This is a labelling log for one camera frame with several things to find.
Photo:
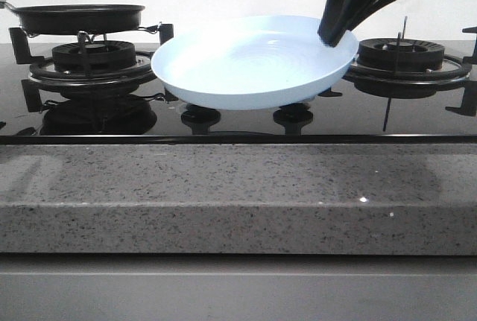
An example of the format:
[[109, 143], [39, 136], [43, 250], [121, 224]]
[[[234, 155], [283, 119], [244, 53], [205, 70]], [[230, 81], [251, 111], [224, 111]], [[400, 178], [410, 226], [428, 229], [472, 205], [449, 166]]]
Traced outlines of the light blue plate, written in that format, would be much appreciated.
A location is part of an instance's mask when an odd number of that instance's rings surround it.
[[335, 47], [318, 36], [318, 18], [251, 16], [178, 35], [154, 53], [151, 69], [182, 101], [249, 110], [306, 101], [337, 83], [359, 42], [346, 32]]

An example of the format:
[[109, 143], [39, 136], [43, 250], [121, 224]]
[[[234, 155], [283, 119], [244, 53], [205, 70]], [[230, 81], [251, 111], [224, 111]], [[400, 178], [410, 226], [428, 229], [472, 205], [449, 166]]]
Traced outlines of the black frying pan green handle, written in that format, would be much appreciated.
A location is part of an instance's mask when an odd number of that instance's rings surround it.
[[137, 4], [64, 4], [14, 7], [1, 0], [1, 8], [9, 10], [29, 34], [75, 35], [108, 34], [133, 31], [140, 26], [145, 9]]

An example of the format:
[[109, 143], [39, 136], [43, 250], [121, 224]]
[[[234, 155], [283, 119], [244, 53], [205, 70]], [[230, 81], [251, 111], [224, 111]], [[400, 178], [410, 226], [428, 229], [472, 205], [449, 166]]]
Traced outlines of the right black gas burner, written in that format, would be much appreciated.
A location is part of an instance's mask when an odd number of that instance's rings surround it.
[[445, 48], [434, 42], [401, 39], [366, 39], [359, 43], [357, 63], [370, 68], [418, 72], [440, 69]]

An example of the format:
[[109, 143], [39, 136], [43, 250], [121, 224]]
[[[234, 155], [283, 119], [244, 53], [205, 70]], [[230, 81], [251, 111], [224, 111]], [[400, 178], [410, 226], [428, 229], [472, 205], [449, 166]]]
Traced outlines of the black gas burner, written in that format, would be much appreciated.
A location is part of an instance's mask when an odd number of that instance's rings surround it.
[[[108, 40], [88, 43], [86, 52], [93, 71], [113, 71], [129, 68], [136, 64], [136, 49], [130, 42]], [[52, 60], [56, 71], [84, 71], [78, 42], [54, 47]]]
[[359, 43], [357, 63], [370, 68], [418, 72], [440, 69], [445, 48], [434, 42], [401, 39], [366, 39]]

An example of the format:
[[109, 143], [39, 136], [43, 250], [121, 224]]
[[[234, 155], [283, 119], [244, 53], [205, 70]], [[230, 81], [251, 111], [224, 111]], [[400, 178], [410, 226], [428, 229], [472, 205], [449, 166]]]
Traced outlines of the silver right stove knob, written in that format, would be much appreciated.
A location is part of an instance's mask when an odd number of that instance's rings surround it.
[[300, 109], [310, 109], [311, 105], [309, 102], [299, 102], [294, 104], [296, 108]]

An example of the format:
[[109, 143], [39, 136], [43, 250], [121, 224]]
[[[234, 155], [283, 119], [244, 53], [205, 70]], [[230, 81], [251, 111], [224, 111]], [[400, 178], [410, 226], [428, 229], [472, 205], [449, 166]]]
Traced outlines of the left black gas burner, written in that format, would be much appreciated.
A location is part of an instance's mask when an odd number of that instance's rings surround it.
[[[108, 40], [88, 43], [86, 52], [93, 71], [113, 71], [129, 68], [136, 64], [136, 49], [130, 42]], [[84, 71], [78, 42], [54, 47], [52, 60], [56, 71]]]

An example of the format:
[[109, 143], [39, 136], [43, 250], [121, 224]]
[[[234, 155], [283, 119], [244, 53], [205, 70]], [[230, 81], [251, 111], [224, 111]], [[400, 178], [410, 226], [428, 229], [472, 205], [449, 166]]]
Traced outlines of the left black pan support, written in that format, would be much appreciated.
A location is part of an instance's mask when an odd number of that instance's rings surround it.
[[1, 73], [1, 108], [11, 111], [24, 104], [29, 112], [44, 107], [42, 92], [71, 100], [111, 101], [136, 91], [154, 80], [152, 51], [139, 50], [132, 42], [100, 39], [84, 31], [76, 42], [54, 46], [47, 57], [31, 53], [28, 35], [10, 28], [10, 40], [21, 77], [13, 69]]

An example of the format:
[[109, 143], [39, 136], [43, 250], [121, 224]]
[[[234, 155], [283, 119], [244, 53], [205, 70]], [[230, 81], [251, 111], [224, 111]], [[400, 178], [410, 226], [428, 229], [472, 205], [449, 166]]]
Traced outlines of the black glass cooktop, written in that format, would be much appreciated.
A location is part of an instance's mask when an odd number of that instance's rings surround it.
[[[1, 46], [1, 73], [13, 69], [21, 77], [10, 44]], [[476, 115], [447, 111], [458, 107], [455, 90], [431, 97], [440, 118], [422, 107], [405, 114], [392, 102], [374, 114], [333, 119], [295, 106], [221, 111], [170, 101], [158, 80], [111, 101], [71, 100], [42, 92], [44, 107], [29, 112], [24, 104], [1, 108], [2, 144], [358, 144], [473, 143]]]

